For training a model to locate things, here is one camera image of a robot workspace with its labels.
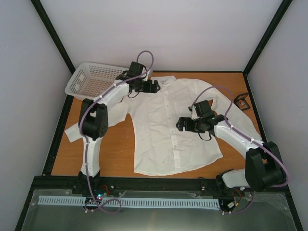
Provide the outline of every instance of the shirt sleeve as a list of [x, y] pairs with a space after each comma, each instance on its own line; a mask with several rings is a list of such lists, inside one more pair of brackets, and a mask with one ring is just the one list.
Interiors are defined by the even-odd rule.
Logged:
[[[198, 79], [189, 79], [190, 85], [194, 88], [192, 90], [195, 91], [198, 96], [203, 90], [212, 85], [206, 83], [202, 80]], [[225, 115], [229, 105], [230, 100], [224, 96], [219, 90], [216, 88], [212, 88], [203, 93], [203, 95], [198, 99], [198, 102], [203, 100], [213, 100], [211, 109], [217, 113], [217, 115]], [[231, 109], [227, 114], [227, 118], [235, 127], [239, 130], [243, 131], [247, 135], [260, 140], [261, 137], [256, 131], [252, 121], [250, 118], [242, 112], [235, 104], [232, 104]]]
[[122, 101], [108, 108], [108, 126], [112, 127], [125, 120], [126, 114], [132, 108], [133, 101], [124, 96]]

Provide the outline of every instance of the black bracket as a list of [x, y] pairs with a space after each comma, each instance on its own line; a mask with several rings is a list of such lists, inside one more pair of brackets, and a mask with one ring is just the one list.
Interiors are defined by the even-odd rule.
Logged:
[[[91, 106], [92, 103], [93, 100], [89, 99], [84, 99], [82, 101], [78, 126], [80, 126], [80, 122], [84, 113]], [[91, 137], [93, 140], [96, 140], [99, 137], [103, 137], [108, 129], [107, 106], [105, 104], [95, 104], [94, 107], [92, 107], [89, 113], [86, 115], [81, 129], [83, 134]]]
[[234, 103], [235, 105], [240, 108], [242, 111], [247, 110], [250, 108], [250, 105], [247, 103], [246, 101], [246, 97], [249, 95], [249, 93], [244, 93], [244, 94], [240, 94], [238, 96], [236, 96], [236, 98], [234, 99]]
[[183, 131], [183, 129], [185, 128], [185, 131], [191, 131], [195, 133], [205, 133], [205, 131], [200, 131], [196, 127], [196, 122], [189, 117], [180, 117], [175, 126], [179, 131]]
[[129, 70], [123, 71], [122, 74], [116, 77], [116, 79], [127, 80], [132, 77], [140, 76], [142, 74], [143, 69], [146, 69], [144, 65], [133, 61], [129, 66]]
[[160, 90], [160, 86], [157, 80], [147, 80], [142, 81], [141, 79], [133, 80], [129, 83], [130, 89], [135, 90], [135, 92], [144, 92], [144, 93], [157, 93]]
[[[263, 146], [281, 161], [280, 152], [275, 143], [267, 142]], [[274, 184], [283, 183], [285, 177], [280, 165], [261, 148], [250, 149], [246, 152], [245, 178], [249, 186], [256, 192]]]

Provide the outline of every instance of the orange wooden surface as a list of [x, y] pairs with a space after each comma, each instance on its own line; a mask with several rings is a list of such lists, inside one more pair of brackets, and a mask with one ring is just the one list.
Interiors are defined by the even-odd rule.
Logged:
[[[247, 92], [243, 75], [240, 73], [153, 73], [152, 76], [171, 76], [176, 78], [196, 78], [204, 80], [212, 85], [223, 85], [229, 88], [234, 96]], [[225, 90], [220, 90], [227, 97]], [[78, 122], [81, 101], [74, 99], [65, 129]], [[253, 109], [244, 113], [253, 121], [257, 131], [257, 121]], [[230, 145], [221, 139], [216, 139], [223, 158], [203, 168], [183, 172], [175, 175], [164, 176], [168, 178], [215, 178], [225, 170], [244, 168], [244, 158]], [[149, 177], [134, 173], [134, 128], [130, 115], [126, 120], [110, 127], [104, 136], [100, 151], [101, 176], [105, 177]], [[79, 139], [70, 143], [66, 134], [63, 134], [59, 151], [54, 163], [52, 175], [77, 176], [82, 164], [83, 142]]]

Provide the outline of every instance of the white plastic basket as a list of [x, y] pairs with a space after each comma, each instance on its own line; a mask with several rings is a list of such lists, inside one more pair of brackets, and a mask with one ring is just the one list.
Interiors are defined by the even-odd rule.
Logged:
[[96, 63], [82, 63], [68, 81], [65, 92], [79, 100], [93, 99], [103, 93], [127, 68]]

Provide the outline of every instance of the white shirt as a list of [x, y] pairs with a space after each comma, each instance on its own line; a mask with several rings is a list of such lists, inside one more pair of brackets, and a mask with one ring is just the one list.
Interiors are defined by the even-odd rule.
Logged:
[[[131, 115], [135, 132], [134, 172], [149, 176], [165, 176], [201, 168], [222, 157], [217, 141], [203, 141], [197, 133], [180, 132], [179, 117], [192, 117], [188, 110], [201, 91], [211, 85], [198, 79], [152, 77], [158, 80], [158, 93], [139, 93], [108, 109], [109, 126]], [[230, 105], [217, 89], [205, 92], [198, 101], [213, 100], [212, 110], [224, 114]], [[228, 113], [234, 126], [261, 139], [251, 120], [235, 105]], [[207, 139], [208, 133], [202, 134]]]

